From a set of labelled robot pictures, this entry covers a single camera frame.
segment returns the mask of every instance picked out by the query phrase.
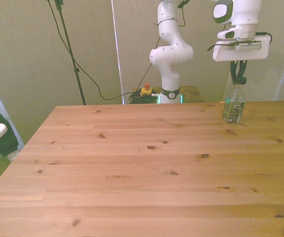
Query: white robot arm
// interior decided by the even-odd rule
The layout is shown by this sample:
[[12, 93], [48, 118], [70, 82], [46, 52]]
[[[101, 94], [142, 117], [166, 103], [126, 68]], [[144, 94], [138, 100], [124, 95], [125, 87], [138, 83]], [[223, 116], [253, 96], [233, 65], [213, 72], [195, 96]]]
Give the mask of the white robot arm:
[[170, 45], [151, 51], [150, 61], [162, 76], [161, 103], [180, 103], [179, 73], [173, 65], [188, 63], [193, 50], [180, 36], [176, 10], [180, 0], [164, 0], [158, 6], [158, 29], [160, 37]]
[[[151, 51], [150, 61], [162, 76], [161, 103], [180, 103], [179, 73], [173, 65], [188, 63], [193, 49], [181, 37], [176, 10], [181, 0], [162, 0], [158, 6], [160, 37], [170, 45]], [[256, 28], [261, 0], [211, 0], [216, 2], [213, 18], [216, 23], [232, 27], [218, 33], [214, 46], [215, 61], [264, 59], [268, 56], [270, 37], [257, 37]]]
[[265, 59], [269, 52], [270, 36], [256, 36], [261, 0], [218, 0], [213, 18], [218, 24], [232, 24], [217, 34], [215, 61]]

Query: wall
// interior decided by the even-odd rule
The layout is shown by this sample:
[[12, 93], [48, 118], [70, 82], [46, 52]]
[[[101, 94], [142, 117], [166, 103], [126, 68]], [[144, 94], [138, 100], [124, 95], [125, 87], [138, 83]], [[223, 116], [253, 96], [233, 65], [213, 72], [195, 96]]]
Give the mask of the wall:
[[[248, 62], [245, 98], [248, 101], [284, 100], [284, 1], [263, 0], [258, 31], [273, 35], [269, 56]], [[228, 78], [224, 97], [233, 90]]]
[[[145, 74], [149, 53], [159, 38], [157, 6], [159, 0], [114, 0], [114, 14], [123, 88], [125, 92], [137, 88]], [[219, 101], [223, 97], [229, 63], [215, 62], [212, 51], [207, 49], [217, 42], [217, 33], [223, 30], [213, 20], [213, 1], [192, 0], [184, 7], [186, 27], [180, 27], [184, 40], [193, 47], [195, 55], [191, 63], [176, 66], [180, 73], [180, 84], [197, 86], [205, 102]], [[183, 24], [181, 10], [179, 24]], [[161, 76], [151, 67], [144, 82], [153, 87], [161, 86]]]
[[[64, 0], [62, 8], [76, 60], [105, 97], [119, 95], [110, 0]], [[80, 77], [87, 104], [121, 103], [102, 100], [96, 86]], [[71, 57], [44, 0], [0, 0], [0, 98], [24, 142], [55, 106], [82, 104]]]

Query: wood grain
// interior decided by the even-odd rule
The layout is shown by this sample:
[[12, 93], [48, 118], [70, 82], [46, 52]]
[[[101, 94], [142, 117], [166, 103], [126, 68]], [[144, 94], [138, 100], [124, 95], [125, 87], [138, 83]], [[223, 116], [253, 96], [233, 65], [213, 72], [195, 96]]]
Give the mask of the wood grain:
[[284, 102], [56, 107], [0, 177], [0, 237], [284, 237]]

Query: black cable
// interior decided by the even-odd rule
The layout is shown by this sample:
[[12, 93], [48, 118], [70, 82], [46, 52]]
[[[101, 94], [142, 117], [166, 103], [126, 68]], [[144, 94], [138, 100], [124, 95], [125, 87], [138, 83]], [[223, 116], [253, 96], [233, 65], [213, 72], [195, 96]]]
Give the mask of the black cable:
[[186, 26], [185, 15], [184, 15], [184, 13], [183, 13], [183, 6], [185, 6], [185, 4], [183, 4], [182, 7], [181, 7], [182, 18], [183, 18], [183, 26], [178, 25], [178, 26], [180, 26], [180, 27], [185, 27], [185, 26]]
[[211, 47], [208, 48], [208, 51], [210, 51], [211, 49], [213, 49], [215, 46], [237, 46], [241, 43], [256, 43], [256, 42], [260, 42], [260, 41], [237, 41], [237, 42], [233, 42], [233, 43], [228, 43], [228, 44], [214, 44]]
[[267, 33], [267, 32], [256, 32], [256, 35], [257, 35], [257, 36], [269, 35], [269, 36], [270, 36], [270, 42], [269, 42], [269, 44], [271, 44], [271, 42], [272, 42], [272, 35], [271, 35], [270, 33]]
[[[63, 38], [62, 38], [62, 36], [61, 36], [60, 29], [59, 29], [59, 25], [58, 25], [57, 19], [56, 19], [56, 17], [55, 17], [54, 11], [53, 11], [53, 9], [52, 9], [51, 3], [50, 3], [49, 0], [47, 0], [47, 1], [48, 1], [48, 3], [49, 3], [50, 8], [51, 8], [51, 12], [52, 12], [52, 15], [53, 15], [55, 24], [56, 24], [56, 26], [57, 26], [57, 30], [58, 30], [60, 39], [61, 39], [61, 41], [63, 42], [63, 44], [64, 44], [65, 48], [67, 49], [67, 51], [69, 52], [69, 54], [71, 55], [71, 57], [73, 57], [73, 55], [71, 54], [69, 48], [67, 47], [66, 43], [64, 42], [64, 40], [63, 40]], [[161, 38], [158, 39], [155, 48], [157, 48], [157, 45], [158, 45], [158, 42], [159, 42], [160, 39], [161, 39]], [[121, 97], [121, 96], [123, 96], [123, 95], [132, 94], [132, 93], [133, 93], [133, 92], [127, 92], [127, 93], [124, 93], [124, 94], [122, 94], [122, 95], [116, 96], [116, 97], [114, 97], [114, 98], [110, 98], [110, 99], [104, 98], [104, 97], [102, 96], [102, 94], [101, 94], [101, 90], [100, 90], [99, 85], [94, 81], [94, 79], [92, 79], [92, 77], [91, 77], [90, 75], [88, 75], [88, 73], [86, 73], [86, 72], [84, 71], [84, 69], [82, 69], [82, 67], [78, 64], [78, 62], [75, 60], [75, 58], [74, 58], [74, 61], [75, 61], [75, 63], [79, 66], [79, 68], [85, 73], [85, 75], [88, 76], [88, 77], [92, 80], [92, 82], [97, 86], [99, 95], [100, 95], [100, 97], [101, 97], [103, 100], [114, 100], [114, 99], [119, 98], [119, 97]], [[148, 69], [147, 69], [147, 71], [146, 71], [144, 77], [142, 78], [142, 80], [141, 80], [139, 86], [141, 85], [143, 79], [145, 78], [145, 76], [146, 76], [146, 74], [148, 73], [148, 71], [149, 71], [149, 69], [150, 69], [151, 66], [152, 66], [152, 64], [150, 64], [150, 66], [148, 67]]]
[[129, 104], [151, 104], [157, 101], [157, 96], [150, 95], [143, 95], [140, 96], [141, 89], [136, 90], [132, 95], [129, 97]]

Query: plastic bottle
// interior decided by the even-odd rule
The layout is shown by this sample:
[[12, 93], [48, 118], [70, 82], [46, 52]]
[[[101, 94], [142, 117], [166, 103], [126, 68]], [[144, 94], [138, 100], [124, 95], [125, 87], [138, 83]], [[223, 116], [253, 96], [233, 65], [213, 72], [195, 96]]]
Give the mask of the plastic bottle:
[[228, 95], [223, 109], [223, 118], [227, 123], [239, 123], [245, 106], [244, 85], [235, 84], [233, 95]]

